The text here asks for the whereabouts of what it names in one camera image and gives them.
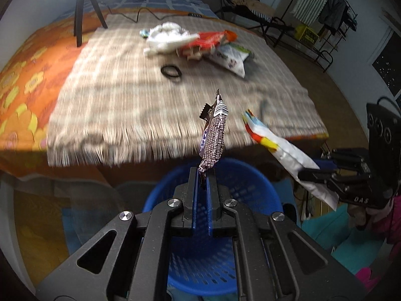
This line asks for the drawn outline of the black clothes rack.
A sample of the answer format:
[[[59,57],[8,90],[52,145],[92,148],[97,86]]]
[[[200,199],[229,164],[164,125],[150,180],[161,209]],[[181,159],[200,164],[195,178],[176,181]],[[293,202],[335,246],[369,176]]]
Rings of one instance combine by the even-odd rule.
[[[292,25],[294,28],[296,28],[298,25],[304,25],[291,14],[296,1],[297,0],[289,0],[282,15],[280,16],[281,19],[283,19],[288,25]],[[352,8],[350,2],[347,0],[345,1],[349,6],[349,14],[357,22],[357,13]],[[317,19],[308,27],[312,28],[312,30],[318,34],[323,25],[321,25]],[[322,37],[319,37],[314,46],[304,45],[303,43],[297,41],[294,38],[294,31],[291,34],[285,34],[281,39],[278,39],[278,44],[276,46],[287,48],[288,50],[301,55],[306,60],[316,64],[325,73],[333,65],[334,54],[339,51],[340,43],[346,41],[347,34],[351,31],[353,30],[351,30],[347,25],[343,24],[341,26],[341,32],[333,35],[331,32],[326,31]]]

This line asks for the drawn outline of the teal cloth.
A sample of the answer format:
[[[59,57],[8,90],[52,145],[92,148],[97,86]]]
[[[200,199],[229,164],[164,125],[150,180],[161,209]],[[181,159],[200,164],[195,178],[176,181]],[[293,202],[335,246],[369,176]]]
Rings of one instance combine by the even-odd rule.
[[[385,242],[370,230],[351,227],[345,205],[304,221],[301,229],[352,274],[369,267]]]

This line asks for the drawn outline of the beige plaid fringed blanket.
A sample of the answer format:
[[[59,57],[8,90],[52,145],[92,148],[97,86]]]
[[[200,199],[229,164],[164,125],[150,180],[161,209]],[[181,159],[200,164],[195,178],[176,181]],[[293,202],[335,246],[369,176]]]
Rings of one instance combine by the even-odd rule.
[[[48,123],[50,166],[121,165],[196,154],[205,125],[199,116],[217,89],[229,112],[228,149],[252,143],[242,120],[246,110],[292,141],[328,137],[307,90],[261,37],[236,29],[238,44],[254,53],[240,78],[208,60],[176,53],[144,56],[139,32],[157,25],[149,13],[138,23],[115,14],[107,22],[81,50],[58,95]]]

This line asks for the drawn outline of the white crumpled tissue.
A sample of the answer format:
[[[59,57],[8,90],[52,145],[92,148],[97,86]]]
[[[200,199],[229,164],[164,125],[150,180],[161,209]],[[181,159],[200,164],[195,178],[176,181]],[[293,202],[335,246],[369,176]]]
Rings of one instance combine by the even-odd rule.
[[[177,23],[166,22],[149,31],[143,54],[146,57],[157,54],[170,54],[192,43],[199,37],[199,34],[190,33]]]

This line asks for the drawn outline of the blue checked bed cover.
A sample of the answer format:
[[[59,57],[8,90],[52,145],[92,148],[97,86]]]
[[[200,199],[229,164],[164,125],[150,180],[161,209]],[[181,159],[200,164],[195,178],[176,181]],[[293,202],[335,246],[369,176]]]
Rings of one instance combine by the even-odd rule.
[[[120,8],[156,8],[178,10],[217,18],[209,5],[201,0],[97,0],[101,10]]]

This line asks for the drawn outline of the black folding chair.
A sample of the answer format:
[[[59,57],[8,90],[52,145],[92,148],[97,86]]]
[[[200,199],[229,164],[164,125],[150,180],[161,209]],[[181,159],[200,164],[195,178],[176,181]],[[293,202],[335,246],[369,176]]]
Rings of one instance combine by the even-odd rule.
[[[295,31],[295,28],[292,25],[288,25],[283,19],[276,15],[271,18],[259,17],[253,14],[245,6],[234,5],[232,0],[220,0],[220,8],[217,13],[221,15],[223,20],[227,13],[231,13],[235,16],[240,16],[257,23],[256,26],[248,27],[247,29],[250,31],[259,29],[265,42],[268,43],[268,40],[270,39],[271,41],[274,41],[274,46],[278,44],[278,39],[281,39],[285,34],[291,34]]]

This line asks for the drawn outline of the tan clothes on chair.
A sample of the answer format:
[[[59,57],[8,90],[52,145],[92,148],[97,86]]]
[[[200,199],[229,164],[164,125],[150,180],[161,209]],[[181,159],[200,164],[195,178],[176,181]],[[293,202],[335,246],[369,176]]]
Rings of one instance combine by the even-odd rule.
[[[232,3],[236,6],[245,6],[253,14],[259,17],[271,18],[275,15],[275,10],[258,0],[232,0]]]

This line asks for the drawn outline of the blue plastic laundry basket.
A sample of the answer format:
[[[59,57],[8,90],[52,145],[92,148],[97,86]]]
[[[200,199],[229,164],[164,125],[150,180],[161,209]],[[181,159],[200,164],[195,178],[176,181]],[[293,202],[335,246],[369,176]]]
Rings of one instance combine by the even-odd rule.
[[[247,205],[254,213],[270,215],[281,211],[275,188],[255,167],[232,158],[223,158],[215,166],[218,186],[228,195]],[[216,296],[235,293],[237,276],[232,248],[235,219],[213,211],[209,183],[199,179],[195,205],[194,231],[191,237],[173,237],[168,284],[186,293]]]

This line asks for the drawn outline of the brown chocolate bar wrapper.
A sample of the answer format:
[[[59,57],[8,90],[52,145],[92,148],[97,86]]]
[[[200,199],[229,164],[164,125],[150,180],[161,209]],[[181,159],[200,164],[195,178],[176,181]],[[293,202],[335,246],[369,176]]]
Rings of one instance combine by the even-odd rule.
[[[204,177],[220,160],[224,150],[224,133],[228,117],[228,108],[222,99],[220,90],[216,91],[214,104],[205,104],[199,118],[205,121],[199,156],[202,158],[198,171]]]

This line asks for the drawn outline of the red snack packet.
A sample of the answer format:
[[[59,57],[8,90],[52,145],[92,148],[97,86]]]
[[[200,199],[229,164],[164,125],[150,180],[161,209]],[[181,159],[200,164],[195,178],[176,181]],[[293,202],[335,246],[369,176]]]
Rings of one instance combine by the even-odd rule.
[[[187,60],[201,60],[202,57],[213,54],[219,46],[236,41],[238,37],[229,30],[200,32],[198,36],[199,38],[177,49],[177,55]]]

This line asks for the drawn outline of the yellow box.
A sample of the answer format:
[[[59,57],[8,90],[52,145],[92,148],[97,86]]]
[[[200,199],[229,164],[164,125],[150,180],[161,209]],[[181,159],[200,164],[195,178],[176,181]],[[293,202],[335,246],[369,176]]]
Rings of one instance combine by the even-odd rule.
[[[319,39],[319,35],[306,25],[298,25],[295,28],[294,38],[304,45],[314,46]]]

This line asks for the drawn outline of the white chip bag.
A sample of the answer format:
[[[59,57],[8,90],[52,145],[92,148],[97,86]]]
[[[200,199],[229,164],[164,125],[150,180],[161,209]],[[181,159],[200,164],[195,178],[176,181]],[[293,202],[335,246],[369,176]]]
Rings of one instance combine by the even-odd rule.
[[[220,45],[207,58],[227,69],[240,78],[245,77],[245,61],[253,58],[254,53],[243,46],[234,43]]]

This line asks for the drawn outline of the dark hanging jacket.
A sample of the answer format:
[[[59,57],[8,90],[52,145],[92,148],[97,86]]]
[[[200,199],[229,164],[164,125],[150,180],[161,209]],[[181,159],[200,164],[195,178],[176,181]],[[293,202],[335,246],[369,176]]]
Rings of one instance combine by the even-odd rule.
[[[349,6],[345,0],[327,0],[317,19],[323,25],[318,35],[322,37],[326,31],[335,35],[341,32],[343,24],[356,31],[357,22],[352,18],[348,10]]]

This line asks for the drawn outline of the white colourful snack wrapper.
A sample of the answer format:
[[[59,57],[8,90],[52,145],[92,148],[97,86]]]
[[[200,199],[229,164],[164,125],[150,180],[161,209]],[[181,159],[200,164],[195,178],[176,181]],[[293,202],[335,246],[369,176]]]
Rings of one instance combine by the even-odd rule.
[[[327,204],[332,210],[336,211],[339,197],[335,192],[329,191],[322,183],[303,181],[298,177],[301,170],[319,170],[320,167],[295,145],[292,145],[288,140],[274,134],[265,124],[256,118],[251,111],[245,111],[242,117],[245,129],[250,137],[256,143],[267,148],[297,183],[303,186],[303,188],[321,202]]]

